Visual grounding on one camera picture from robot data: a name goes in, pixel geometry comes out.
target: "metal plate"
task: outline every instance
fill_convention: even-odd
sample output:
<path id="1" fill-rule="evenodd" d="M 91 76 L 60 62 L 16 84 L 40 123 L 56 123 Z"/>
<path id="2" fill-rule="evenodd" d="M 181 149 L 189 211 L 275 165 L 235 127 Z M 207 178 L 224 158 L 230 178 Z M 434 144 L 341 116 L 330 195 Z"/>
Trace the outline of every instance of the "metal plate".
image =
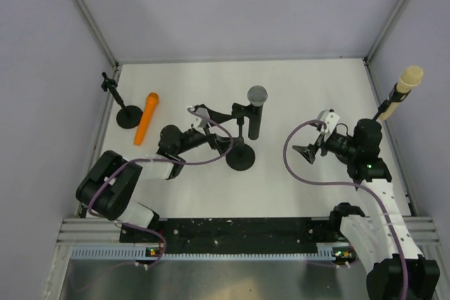
<path id="1" fill-rule="evenodd" d="M 72 261 L 60 300 L 368 300 L 360 263 L 336 270 L 299 261 L 166 261 L 147 272 L 120 266 L 84 292 L 70 285 L 82 287 L 115 264 Z"/>

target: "white table surface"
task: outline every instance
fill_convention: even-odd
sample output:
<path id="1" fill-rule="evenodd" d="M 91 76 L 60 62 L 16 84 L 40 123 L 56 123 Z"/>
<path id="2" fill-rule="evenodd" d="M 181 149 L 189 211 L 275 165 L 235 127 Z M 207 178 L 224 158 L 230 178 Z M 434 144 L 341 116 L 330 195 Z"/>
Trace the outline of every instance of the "white table surface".
<path id="1" fill-rule="evenodd" d="M 175 124 L 182 131 L 189 128 L 193 117 L 186 107 L 204 103 L 218 112 L 230 113 L 234 102 L 247 105 L 247 91 L 255 84 L 266 88 L 269 99 L 264 105 L 258 140 L 248 140 L 245 120 L 245 142 L 253 147 L 257 157 L 251 169 L 234 171 L 222 159 L 205 166 L 184 167 L 170 181 L 149 181 L 144 167 L 132 199 L 171 218 L 328 216 L 341 202 L 364 209 L 353 188 L 317 187 L 296 181 L 286 171 L 282 158 L 287 135 L 326 108 L 333 108 L 351 133 L 358 119 L 375 114 L 377 105 L 360 59 L 124 65 L 118 91 L 125 104 L 144 108 L 152 91 L 159 95 L 160 103 L 141 146 L 133 144 L 136 129 L 125 130 L 117 125 L 115 116 L 120 107 L 114 103 L 102 152 L 114 150 L 127 159 L 154 154 L 164 126 Z M 223 125 L 237 136 L 236 121 Z M 309 127 L 301 130 L 290 145 L 307 145 L 317 136 L 315 129 Z M 208 145 L 182 155 L 189 162 L 216 156 L 217 152 Z M 410 215 L 385 137 L 381 157 L 392 174 L 399 208 L 403 215 Z M 305 178 L 350 181 L 346 166 L 332 154 L 318 154 L 314 165 L 310 165 L 290 147 L 288 160 Z"/>

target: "microphone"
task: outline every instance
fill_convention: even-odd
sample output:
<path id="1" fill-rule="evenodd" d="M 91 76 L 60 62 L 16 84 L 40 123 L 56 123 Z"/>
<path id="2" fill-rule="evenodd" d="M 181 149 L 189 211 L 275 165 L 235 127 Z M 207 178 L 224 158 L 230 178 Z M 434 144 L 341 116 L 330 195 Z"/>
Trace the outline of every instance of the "microphone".
<path id="1" fill-rule="evenodd" d="M 247 93 L 247 99 L 250 101 L 248 138 L 257 140 L 261 128 L 262 106 L 267 100 L 267 91 L 263 86 L 253 86 Z"/>
<path id="2" fill-rule="evenodd" d="M 150 93 L 147 96 L 146 107 L 143 110 L 141 121 L 138 125 L 138 130 L 134 136 L 134 145 L 141 145 L 144 137 L 146 136 L 148 125 L 152 119 L 153 112 L 159 102 L 159 97 L 156 93 Z"/>
<path id="3" fill-rule="evenodd" d="M 399 104 L 407 97 L 411 90 L 422 82 L 423 69 L 419 66 L 410 66 L 400 75 L 400 80 L 395 85 L 389 101 L 391 101 L 387 110 L 380 115 L 380 120 L 385 121 L 391 116 Z"/>

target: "lavender wall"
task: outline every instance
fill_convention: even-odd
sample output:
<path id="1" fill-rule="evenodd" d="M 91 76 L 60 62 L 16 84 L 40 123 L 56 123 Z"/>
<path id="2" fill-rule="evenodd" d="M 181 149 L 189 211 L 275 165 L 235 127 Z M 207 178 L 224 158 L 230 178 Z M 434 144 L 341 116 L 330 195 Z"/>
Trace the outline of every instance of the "lavender wall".
<path id="1" fill-rule="evenodd" d="M 397 0 L 85 0 L 126 60 L 365 56 Z"/>
<path id="2" fill-rule="evenodd" d="M 420 65 L 423 83 L 391 117 L 419 209 L 435 219 L 450 253 L 450 1 L 411 0 L 372 64 L 382 92 Z"/>
<path id="3" fill-rule="evenodd" d="M 37 299 L 110 71 L 71 0 L 0 0 L 0 294 Z"/>

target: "orange foam object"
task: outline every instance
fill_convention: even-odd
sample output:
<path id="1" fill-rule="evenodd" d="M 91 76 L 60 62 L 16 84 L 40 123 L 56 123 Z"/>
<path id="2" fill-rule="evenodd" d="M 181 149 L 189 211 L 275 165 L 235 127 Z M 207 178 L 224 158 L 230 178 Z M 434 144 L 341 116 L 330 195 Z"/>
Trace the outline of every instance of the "orange foam object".
<path id="1" fill-rule="evenodd" d="M 135 145 L 141 145 L 143 139 L 146 137 L 148 125 L 150 124 L 150 120 L 152 119 L 153 112 L 155 111 L 159 100 L 160 98 L 156 93 L 148 94 L 146 108 L 143 110 L 141 121 L 139 122 L 138 130 L 136 131 L 136 135 L 134 137 Z"/>

